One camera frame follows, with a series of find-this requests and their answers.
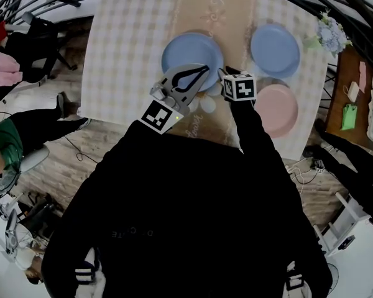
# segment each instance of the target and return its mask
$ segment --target green shirt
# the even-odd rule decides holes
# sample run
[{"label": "green shirt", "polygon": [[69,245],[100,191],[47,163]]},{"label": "green shirt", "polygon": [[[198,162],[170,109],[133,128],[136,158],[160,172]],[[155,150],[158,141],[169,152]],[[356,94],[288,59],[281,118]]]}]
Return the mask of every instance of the green shirt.
[{"label": "green shirt", "polygon": [[24,148],[11,119],[4,119],[0,122],[0,152],[6,162],[5,169],[19,169]]}]

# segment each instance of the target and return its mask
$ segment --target plate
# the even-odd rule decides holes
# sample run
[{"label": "plate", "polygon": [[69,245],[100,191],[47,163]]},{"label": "plate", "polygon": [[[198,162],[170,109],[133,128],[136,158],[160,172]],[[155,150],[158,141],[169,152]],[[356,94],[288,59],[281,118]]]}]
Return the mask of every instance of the plate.
[{"label": "plate", "polygon": [[[192,63],[209,66],[210,74],[200,88],[200,91],[205,91],[217,82],[217,70],[224,66],[224,57],[218,44],[204,34],[185,33],[175,37],[162,55],[163,73],[169,68]],[[179,87],[187,87],[193,78],[193,75],[182,78],[178,83]]]},{"label": "plate", "polygon": [[298,117],[298,104],[290,88],[273,84],[262,89],[254,106],[262,126],[271,138],[284,136],[293,129]]},{"label": "plate", "polygon": [[278,24],[265,24],[254,32],[251,53],[256,65],[274,78],[289,77],[300,65],[296,39]]}]

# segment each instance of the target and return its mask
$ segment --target black pants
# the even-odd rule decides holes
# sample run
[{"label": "black pants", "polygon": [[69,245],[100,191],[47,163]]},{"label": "black pants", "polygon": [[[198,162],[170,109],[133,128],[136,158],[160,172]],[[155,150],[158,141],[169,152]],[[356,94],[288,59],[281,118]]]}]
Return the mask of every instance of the black pants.
[{"label": "black pants", "polygon": [[84,119],[58,121],[60,117],[59,107],[18,112],[10,116],[24,146],[24,155],[41,148],[47,141],[54,141],[78,130],[85,122]]},{"label": "black pants", "polygon": [[337,177],[352,197],[373,218],[373,156],[345,139],[325,132],[321,132],[320,135],[330,145],[346,154],[357,173],[339,163],[325,149],[317,149],[314,152],[314,157],[323,161],[325,168]]}]

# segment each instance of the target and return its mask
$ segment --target flower bouquet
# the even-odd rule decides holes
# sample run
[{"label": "flower bouquet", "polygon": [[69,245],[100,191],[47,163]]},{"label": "flower bouquet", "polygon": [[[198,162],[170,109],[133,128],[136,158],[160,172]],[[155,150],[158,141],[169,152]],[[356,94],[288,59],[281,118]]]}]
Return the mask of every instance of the flower bouquet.
[{"label": "flower bouquet", "polygon": [[348,40],[342,25],[330,17],[328,12],[321,12],[321,15],[316,36],[305,40],[304,45],[309,48],[321,45],[326,51],[336,56],[352,43]]}]

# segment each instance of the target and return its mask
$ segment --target black clothing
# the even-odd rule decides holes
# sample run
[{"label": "black clothing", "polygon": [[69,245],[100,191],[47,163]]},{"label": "black clothing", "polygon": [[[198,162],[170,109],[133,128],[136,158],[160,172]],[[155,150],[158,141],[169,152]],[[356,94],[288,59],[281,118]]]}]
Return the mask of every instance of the black clothing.
[{"label": "black clothing", "polygon": [[287,266],[331,285],[296,186],[251,102],[231,103],[244,154],[135,121],[81,185],[48,244],[52,297],[74,297],[97,247],[104,297],[281,297]]},{"label": "black clothing", "polygon": [[21,138],[24,155],[41,148],[45,142],[51,142],[75,132],[86,121],[85,119],[58,121],[60,117],[59,107],[17,112],[9,117]]},{"label": "black clothing", "polygon": [[[7,54],[19,64],[22,80],[34,84],[44,76],[50,77],[51,70],[59,58],[58,29],[55,24],[35,18],[27,34],[14,32],[8,36],[6,47],[0,52]],[[43,68],[33,68],[34,61],[46,59]],[[0,86],[0,102],[18,85]]]},{"label": "black clothing", "polygon": [[325,149],[312,147],[314,158],[321,159],[325,168],[333,173],[340,183],[351,193],[352,197],[363,206],[366,213],[373,218],[373,156],[353,143],[319,131],[322,139],[346,154],[357,173],[342,165]]}]

